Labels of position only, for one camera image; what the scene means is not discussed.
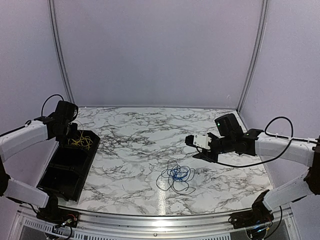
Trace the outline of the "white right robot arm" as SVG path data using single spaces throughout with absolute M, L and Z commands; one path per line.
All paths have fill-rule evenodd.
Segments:
M 235 153 L 239 156 L 260 157 L 258 165 L 266 165 L 277 160 L 286 160 L 303 165 L 307 170 L 300 176 L 272 190 L 266 190 L 255 200 L 247 219 L 258 224 L 268 212 L 282 205 L 299 201 L 304 197 L 320 193 L 320 141 L 316 138 L 296 138 L 291 120 L 285 116 L 279 119 L 289 123 L 288 136 L 269 133 L 266 128 L 251 128 L 244 131 L 236 116 L 229 113 L 215 119 L 219 135 L 189 135 L 185 144 L 197 150 L 195 159 L 234 168 L 234 164 L 218 160 L 219 155 Z

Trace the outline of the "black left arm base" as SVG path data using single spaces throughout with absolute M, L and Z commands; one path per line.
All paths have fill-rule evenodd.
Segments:
M 76 228 L 80 213 L 78 211 L 64 209 L 58 206 L 58 198 L 50 195 L 45 207 L 39 207 L 36 218 L 58 225 L 59 227 Z

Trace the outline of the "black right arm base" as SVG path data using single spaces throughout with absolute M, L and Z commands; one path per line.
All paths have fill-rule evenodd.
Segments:
M 238 211 L 230 215 L 228 222 L 233 225 L 234 229 L 247 228 L 274 220 L 272 211 L 263 204 L 268 192 L 269 190 L 265 190 L 257 197 L 251 205 L 251 210 Z

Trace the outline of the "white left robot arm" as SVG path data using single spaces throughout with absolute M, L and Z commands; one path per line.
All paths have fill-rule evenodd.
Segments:
M 6 173 L 4 162 L 12 156 L 35 144 L 55 139 L 64 146 L 78 131 L 74 123 L 79 107 L 74 103 L 58 101 L 56 109 L 49 116 L 41 115 L 28 120 L 23 126 L 0 135 L 0 195 L 19 204 L 37 206 L 53 223 L 63 219 L 63 211 L 52 195 Z

